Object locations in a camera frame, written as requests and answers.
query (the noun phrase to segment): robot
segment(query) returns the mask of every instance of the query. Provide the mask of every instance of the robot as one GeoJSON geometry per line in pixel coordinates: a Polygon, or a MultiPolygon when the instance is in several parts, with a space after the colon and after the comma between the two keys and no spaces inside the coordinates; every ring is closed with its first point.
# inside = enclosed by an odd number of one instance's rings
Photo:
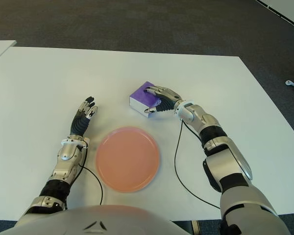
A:
{"type": "MultiPolygon", "coordinates": [[[[204,171],[210,185],[221,193],[221,235],[290,234],[267,198],[251,183],[252,171],[247,161],[216,118],[168,88],[153,86],[145,91],[161,99],[158,106],[146,109],[146,113],[174,110],[198,134],[207,156],[204,171]]],[[[172,222],[134,207],[99,205],[64,210],[79,163],[85,162],[87,155],[89,139],[83,135],[98,111],[93,101],[94,98],[87,98],[77,110],[70,135],[62,140],[57,164],[40,195],[15,227],[2,234],[188,234],[172,222]]]]}

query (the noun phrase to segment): black cable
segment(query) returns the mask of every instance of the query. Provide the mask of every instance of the black cable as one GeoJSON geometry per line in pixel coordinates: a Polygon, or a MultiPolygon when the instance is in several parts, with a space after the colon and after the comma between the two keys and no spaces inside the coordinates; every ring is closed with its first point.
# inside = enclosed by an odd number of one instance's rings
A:
{"type": "Polygon", "coordinates": [[[199,141],[201,142],[199,136],[198,136],[194,131],[192,131],[191,128],[189,128],[189,126],[185,123],[185,121],[182,120],[182,123],[183,123],[183,124],[187,127],[187,129],[189,129],[189,131],[192,132],[192,133],[194,134],[194,136],[196,136],[197,139],[199,139],[199,141]]]}
{"type": "Polygon", "coordinates": [[[92,175],[93,176],[95,176],[95,178],[98,180],[98,183],[99,183],[99,185],[100,185],[100,189],[101,189],[101,200],[100,200],[100,205],[102,204],[102,199],[103,199],[103,189],[102,189],[102,185],[101,185],[101,182],[100,182],[100,180],[98,179],[98,177],[90,170],[90,169],[88,169],[87,167],[85,167],[85,166],[81,166],[80,164],[79,164],[79,166],[80,167],[82,167],[82,168],[85,168],[86,170],[88,170],[90,173],[92,173],[92,175]]]}
{"type": "MultiPolygon", "coordinates": [[[[211,204],[211,203],[209,203],[209,202],[207,202],[207,201],[205,201],[205,200],[203,200],[203,199],[201,199],[200,197],[198,197],[198,196],[196,196],[195,194],[193,194],[183,183],[182,183],[182,181],[181,181],[181,179],[180,179],[180,177],[178,176],[178,174],[177,174],[177,171],[176,171],[176,154],[177,154],[177,149],[178,149],[178,145],[179,145],[179,143],[180,143],[180,139],[181,139],[181,134],[182,134],[182,128],[183,128],[183,123],[185,124],[185,122],[182,120],[181,121],[181,130],[180,130],[180,135],[179,135],[179,137],[178,137],[178,141],[177,141],[177,145],[176,145],[176,150],[175,150],[175,156],[174,156],[174,169],[175,169],[175,174],[176,174],[176,176],[177,176],[177,178],[178,178],[178,180],[179,180],[179,182],[181,183],[181,185],[191,194],[191,195],[193,195],[194,197],[196,197],[197,199],[199,199],[200,201],[202,201],[202,202],[204,202],[204,203],[207,203],[207,204],[209,204],[210,206],[212,206],[212,207],[215,207],[215,208],[217,208],[217,209],[220,209],[220,207],[217,207],[217,206],[215,206],[215,205],[213,205],[213,204],[211,204]]],[[[186,127],[194,134],[194,135],[196,135],[195,134],[195,132],[193,132],[187,125],[186,125],[186,127]]]]}
{"type": "MultiPolygon", "coordinates": [[[[83,167],[85,166],[86,163],[86,158],[87,158],[87,153],[88,153],[88,143],[86,141],[84,141],[86,143],[86,152],[85,152],[85,158],[83,161],[83,164],[81,166],[81,169],[79,170],[79,173],[77,174],[77,176],[73,179],[73,181],[70,184],[70,188],[72,187],[72,185],[74,184],[74,182],[77,180],[77,178],[79,177],[79,175],[82,173],[83,167]]],[[[68,209],[68,204],[67,204],[67,200],[65,200],[64,202],[64,208],[67,210],[68,209]]]]}

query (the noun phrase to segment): gray carpet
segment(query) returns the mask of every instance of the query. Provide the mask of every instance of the gray carpet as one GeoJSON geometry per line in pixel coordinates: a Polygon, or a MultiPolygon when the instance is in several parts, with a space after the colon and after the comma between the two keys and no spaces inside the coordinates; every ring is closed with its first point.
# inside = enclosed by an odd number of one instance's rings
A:
{"type": "MultiPolygon", "coordinates": [[[[294,129],[294,92],[284,85],[294,82],[294,27],[254,0],[0,0],[0,40],[239,56],[294,129]]],[[[294,215],[282,218],[294,234],[294,215]]],[[[217,234],[216,221],[201,225],[217,234]]]]}

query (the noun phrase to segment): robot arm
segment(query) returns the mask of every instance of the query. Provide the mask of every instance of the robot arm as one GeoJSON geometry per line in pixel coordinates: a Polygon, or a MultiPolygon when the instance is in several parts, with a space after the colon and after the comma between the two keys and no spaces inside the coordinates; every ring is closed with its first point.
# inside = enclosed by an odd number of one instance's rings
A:
{"type": "Polygon", "coordinates": [[[198,133],[207,156],[203,168],[210,185],[221,192],[222,235],[290,234],[267,198],[251,183],[247,161],[217,119],[168,88],[155,86],[145,91],[161,99],[160,105],[145,110],[146,113],[174,110],[198,133]]]}
{"type": "Polygon", "coordinates": [[[94,98],[88,97],[78,108],[70,136],[61,141],[62,148],[57,154],[57,164],[51,176],[16,226],[64,209],[70,188],[76,179],[78,164],[83,159],[85,161],[82,150],[88,147],[89,139],[83,138],[83,135],[90,119],[98,110],[93,101],[94,98]]]}

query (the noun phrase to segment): tissue box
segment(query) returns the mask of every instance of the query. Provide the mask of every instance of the tissue box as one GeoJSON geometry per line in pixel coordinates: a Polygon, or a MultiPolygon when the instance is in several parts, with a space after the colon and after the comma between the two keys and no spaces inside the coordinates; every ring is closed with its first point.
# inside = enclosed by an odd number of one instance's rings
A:
{"type": "Polygon", "coordinates": [[[129,96],[129,106],[145,117],[149,117],[149,114],[144,113],[146,109],[157,106],[161,102],[161,100],[154,95],[144,92],[144,89],[150,86],[154,85],[150,82],[145,82],[139,89],[129,96]]]}

